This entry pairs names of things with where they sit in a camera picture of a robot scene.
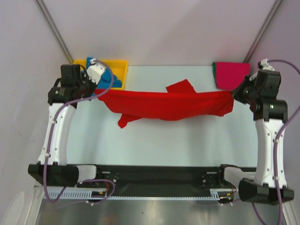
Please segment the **red t shirt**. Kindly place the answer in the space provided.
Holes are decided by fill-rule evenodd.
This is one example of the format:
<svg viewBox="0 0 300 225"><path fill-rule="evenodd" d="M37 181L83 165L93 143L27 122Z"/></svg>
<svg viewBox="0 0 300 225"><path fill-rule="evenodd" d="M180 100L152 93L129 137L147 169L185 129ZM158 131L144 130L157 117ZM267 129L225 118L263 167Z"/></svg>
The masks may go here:
<svg viewBox="0 0 300 225"><path fill-rule="evenodd" d="M121 114L120 128L139 119L178 121L200 115L222 117L233 110L229 91L197 93L185 79L166 87L166 92L109 90L98 97L110 111Z"/></svg>

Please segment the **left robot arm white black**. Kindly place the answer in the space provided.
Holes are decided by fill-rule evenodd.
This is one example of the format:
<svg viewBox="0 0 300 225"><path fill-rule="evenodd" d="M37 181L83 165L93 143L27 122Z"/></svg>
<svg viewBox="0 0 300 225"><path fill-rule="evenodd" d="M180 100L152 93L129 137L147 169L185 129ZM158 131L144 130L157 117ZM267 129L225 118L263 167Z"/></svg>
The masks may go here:
<svg viewBox="0 0 300 225"><path fill-rule="evenodd" d="M63 64L58 78L48 92L49 117L45 141L36 164L28 173L46 186L74 187L80 170L67 164L67 142L77 100L89 98L98 86L106 67L100 63L84 69L79 64Z"/></svg>

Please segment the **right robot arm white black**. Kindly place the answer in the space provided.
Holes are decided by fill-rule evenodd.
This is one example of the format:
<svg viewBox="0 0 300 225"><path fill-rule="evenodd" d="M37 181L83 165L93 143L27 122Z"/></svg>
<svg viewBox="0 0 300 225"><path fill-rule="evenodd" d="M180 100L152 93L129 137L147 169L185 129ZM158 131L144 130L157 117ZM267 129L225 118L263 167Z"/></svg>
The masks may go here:
<svg viewBox="0 0 300 225"><path fill-rule="evenodd" d="M235 100L249 104L257 131L258 153L253 176L234 165L222 164L216 182L221 188L237 187L243 202L277 205L294 199L285 179L283 164L284 126L288 122L288 105L278 100L281 74L260 69L247 75L232 91Z"/></svg>

